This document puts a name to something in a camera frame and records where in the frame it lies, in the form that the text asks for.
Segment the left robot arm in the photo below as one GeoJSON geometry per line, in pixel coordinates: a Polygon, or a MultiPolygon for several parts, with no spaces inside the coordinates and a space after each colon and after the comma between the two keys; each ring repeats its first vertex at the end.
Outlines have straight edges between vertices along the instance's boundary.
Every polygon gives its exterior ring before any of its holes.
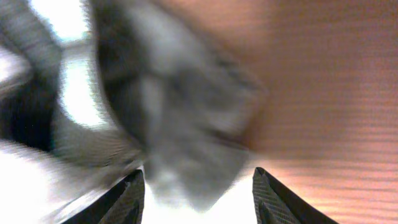
{"type": "Polygon", "coordinates": [[[140,144],[106,95],[106,1],[1,1],[1,222],[140,223],[140,144]]]}

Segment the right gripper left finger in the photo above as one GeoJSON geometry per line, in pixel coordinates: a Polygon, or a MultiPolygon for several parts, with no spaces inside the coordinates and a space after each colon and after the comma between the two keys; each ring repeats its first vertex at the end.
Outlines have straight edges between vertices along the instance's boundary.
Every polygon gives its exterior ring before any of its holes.
{"type": "Polygon", "coordinates": [[[63,224],[141,224],[145,183],[140,169],[63,224]]]}

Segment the grey shorts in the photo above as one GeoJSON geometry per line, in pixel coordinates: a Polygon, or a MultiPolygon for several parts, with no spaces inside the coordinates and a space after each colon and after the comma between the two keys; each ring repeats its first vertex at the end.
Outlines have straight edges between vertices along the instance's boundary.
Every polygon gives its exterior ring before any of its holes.
{"type": "Polygon", "coordinates": [[[110,105],[143,146],[156,199],[208,211],[249,159],[239,139],[260,88],[200,31],[154,1],[93,1],[110,105]]]}

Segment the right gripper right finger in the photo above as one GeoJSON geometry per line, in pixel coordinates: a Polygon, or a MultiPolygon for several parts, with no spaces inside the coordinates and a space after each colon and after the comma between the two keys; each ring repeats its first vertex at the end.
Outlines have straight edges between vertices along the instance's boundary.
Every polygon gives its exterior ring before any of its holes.
{"type": "Polygon", "coordinates": [[[254,169],[252,194],[257,224],[338,224],[262,167],[254,169]]]}

